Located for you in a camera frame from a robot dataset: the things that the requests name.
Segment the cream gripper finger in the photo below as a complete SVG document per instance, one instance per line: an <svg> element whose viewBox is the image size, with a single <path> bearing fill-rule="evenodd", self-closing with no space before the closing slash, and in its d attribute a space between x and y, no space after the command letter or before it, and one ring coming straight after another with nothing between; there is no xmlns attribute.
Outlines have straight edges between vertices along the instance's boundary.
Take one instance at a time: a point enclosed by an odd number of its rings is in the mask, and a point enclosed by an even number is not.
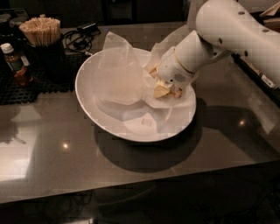
<svg viewBox="0 0 280 224"><path fill-rule="evenodd" d="M160 98L162 96L168 95L170 93L170 88L167 83L162 80L158 80L156 86L154 87L153 97Z"/></svg>
<svg viewBox="0 0 280 224"><path fill-rule="evenodd" d="M149 71L149 75L150 75L152 78L158 77L158 65L155 65L155 66Z"/></svg>

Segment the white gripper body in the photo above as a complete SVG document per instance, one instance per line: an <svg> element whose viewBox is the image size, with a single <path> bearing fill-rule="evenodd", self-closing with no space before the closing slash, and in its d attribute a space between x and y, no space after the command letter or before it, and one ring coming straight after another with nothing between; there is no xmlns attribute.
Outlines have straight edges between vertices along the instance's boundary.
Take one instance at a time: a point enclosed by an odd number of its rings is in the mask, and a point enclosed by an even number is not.
<svg viewBox="0 0 280 224"><path fill-rule="evenodd" d="M161 57L157 65L157 74L161 80L180 88L184 88L196 79L195 73L189 72L182 66L174 46Z"/></svg>

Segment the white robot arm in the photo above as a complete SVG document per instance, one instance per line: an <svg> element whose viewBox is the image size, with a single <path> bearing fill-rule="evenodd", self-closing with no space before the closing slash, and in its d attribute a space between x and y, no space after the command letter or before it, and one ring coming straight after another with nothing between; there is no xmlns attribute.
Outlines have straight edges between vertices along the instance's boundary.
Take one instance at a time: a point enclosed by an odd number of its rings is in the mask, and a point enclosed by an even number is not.
<svg viewBox="0 0 280 224"><path fill-rule="evenodd" d="M208 0L196 14L195 29L150 70L157 81L153 96L179 98L195 73L225 52L247 58L280 84L280 34L259 24L235 0Z"/></svg>

